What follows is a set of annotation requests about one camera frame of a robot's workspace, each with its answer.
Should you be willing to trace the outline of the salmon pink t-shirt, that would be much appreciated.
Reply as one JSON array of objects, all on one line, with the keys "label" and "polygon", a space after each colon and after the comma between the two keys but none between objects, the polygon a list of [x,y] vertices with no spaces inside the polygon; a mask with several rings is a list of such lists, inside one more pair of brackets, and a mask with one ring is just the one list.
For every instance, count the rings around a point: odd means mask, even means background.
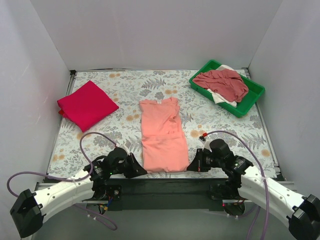
[{"label": "salmon pink t-shirt", "polygon": [[175,97],[141,100],[143,168],[148,173],[177,173],[189,165],[188,145]]}]

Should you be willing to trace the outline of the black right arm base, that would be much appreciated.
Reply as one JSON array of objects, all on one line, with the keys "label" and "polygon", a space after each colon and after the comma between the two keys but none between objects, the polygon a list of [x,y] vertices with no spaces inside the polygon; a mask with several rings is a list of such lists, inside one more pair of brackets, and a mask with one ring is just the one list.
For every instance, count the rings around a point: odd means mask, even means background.
[{"label": "black right arm base", "polygon": [[228,217],[241,219],[253,213],[257,206],[246,209],[246,198],[239,195],[236,187],[226,182],[215,182],[209,186],[208,195],[212,200],[222,201],[223,211]]}]

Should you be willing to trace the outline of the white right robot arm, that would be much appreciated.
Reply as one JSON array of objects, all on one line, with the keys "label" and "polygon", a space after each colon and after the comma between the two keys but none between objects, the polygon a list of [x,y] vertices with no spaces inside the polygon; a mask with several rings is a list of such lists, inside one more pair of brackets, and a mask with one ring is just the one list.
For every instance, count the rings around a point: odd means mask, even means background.
[{"label": "white right robot arm", "polygon": [[187,170],[208,172],[212,168],[222,169],[228,177],[225,183],[211,187],[213,197],[252,201],[285,224],[295,239],[319,238],[320,200],[316,196],[304,196],[264,177],[260,169],[248,159],[235,155],[222,139],[197,149]]}]

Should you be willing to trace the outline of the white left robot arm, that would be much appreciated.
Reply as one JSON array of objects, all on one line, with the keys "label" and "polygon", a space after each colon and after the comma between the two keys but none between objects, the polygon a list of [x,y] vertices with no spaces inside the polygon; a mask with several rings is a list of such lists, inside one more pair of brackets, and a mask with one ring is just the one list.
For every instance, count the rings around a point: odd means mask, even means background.
[{"label": "white left robot arm", "polygon": [[108,155],[97,157],[66,181],[34,192],[24,190],[10,210],[20,237],[33,235],[49,218],[83,200],[119,200],[121,185],[109,184],[110,177],[118,174],[132,179],[146,175],[147,171],[133,153],[116,147]]}]

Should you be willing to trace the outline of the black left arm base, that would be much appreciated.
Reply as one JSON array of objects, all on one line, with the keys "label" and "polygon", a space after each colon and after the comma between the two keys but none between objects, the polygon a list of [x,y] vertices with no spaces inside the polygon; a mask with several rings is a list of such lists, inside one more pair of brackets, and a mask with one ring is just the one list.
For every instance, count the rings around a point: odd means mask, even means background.
[{"label": "black left arm base", "polygon": [[118,211],[120,207],[115,206],[122,199],[123,186],[120,184],[108,183],[95,189],[93,196],[84,202],[97,206],[98,213],[104,215],[107,211]]}]

